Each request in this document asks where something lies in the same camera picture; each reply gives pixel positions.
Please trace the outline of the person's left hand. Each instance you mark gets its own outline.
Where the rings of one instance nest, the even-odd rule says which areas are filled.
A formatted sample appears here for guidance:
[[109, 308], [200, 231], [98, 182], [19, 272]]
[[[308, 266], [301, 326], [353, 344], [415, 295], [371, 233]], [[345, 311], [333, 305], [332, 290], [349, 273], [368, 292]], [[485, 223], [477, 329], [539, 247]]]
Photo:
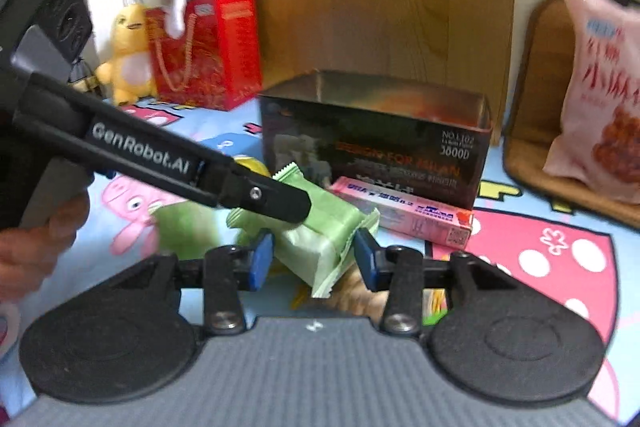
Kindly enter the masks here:
[[45, 225], [1, 232], [0, 288], [2, 301], [17, 301], [38, 291], [58, 258], [74, 244], [90, 210], [88, 190], [55, 210]]

